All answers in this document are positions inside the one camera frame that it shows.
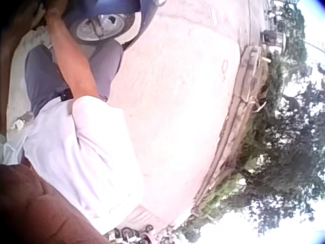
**person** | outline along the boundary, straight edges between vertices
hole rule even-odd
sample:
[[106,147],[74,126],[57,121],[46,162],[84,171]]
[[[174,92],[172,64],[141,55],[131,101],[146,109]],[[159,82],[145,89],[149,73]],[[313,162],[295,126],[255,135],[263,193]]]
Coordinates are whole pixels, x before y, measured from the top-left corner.
[[61,18],[67,0],[47,4],[58,65],[44,45],[29,52],[25,81],[35,120],[5,144],[4,164],[32,167],[103,235],[135,209],[144,191],[123,111],[106,103],[123,49],[107,40],[87,60]]

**white shirt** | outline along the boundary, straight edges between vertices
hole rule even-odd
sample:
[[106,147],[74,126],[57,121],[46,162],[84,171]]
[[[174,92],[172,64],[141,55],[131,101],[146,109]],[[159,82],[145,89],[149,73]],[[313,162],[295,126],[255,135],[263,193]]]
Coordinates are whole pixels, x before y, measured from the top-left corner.
[[143,177],[123,111],[100,99],[51,100],[19,142],[5,145],[6,164],[19,162],[20,147],[38,175],[101,234],[142,200]]

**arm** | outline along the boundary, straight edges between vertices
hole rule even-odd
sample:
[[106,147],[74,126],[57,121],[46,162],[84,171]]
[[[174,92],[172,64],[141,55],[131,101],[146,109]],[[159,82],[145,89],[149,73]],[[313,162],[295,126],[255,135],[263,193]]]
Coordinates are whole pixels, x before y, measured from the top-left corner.
[[59,68],[74,98],[99,97],[88,60],[70,35],[61,16],[56,12],[49,12],[46,21]]

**concrete ground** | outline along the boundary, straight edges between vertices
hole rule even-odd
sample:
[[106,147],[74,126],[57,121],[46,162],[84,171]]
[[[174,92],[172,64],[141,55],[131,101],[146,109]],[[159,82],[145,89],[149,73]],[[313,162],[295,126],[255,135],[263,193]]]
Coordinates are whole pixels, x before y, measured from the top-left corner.
[[[193,206],[228,114],[241,50],[258,44],[264,29],[263,2],[169,0],[125,53],[109,104],[125,112],[146,189],[122,226],[161,229]],[[21,45],[16,65],[23,67],[33,45]],[[23,72],[14,70],[8,127],[29,106]]]

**gray pants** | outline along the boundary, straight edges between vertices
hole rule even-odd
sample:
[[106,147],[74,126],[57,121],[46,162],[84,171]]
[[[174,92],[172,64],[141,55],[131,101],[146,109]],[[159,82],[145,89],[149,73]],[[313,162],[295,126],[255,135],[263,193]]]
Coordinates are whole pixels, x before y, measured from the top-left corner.
[[[89,58],[99,95],[107,97],[110,85],[119,70],[123,57],[122,46],[115,40],[101,43]],[[25,81],[31,111],[36,117],[43,106],[68,88],[52,54],[44,45],[33,48],[25,63]]]

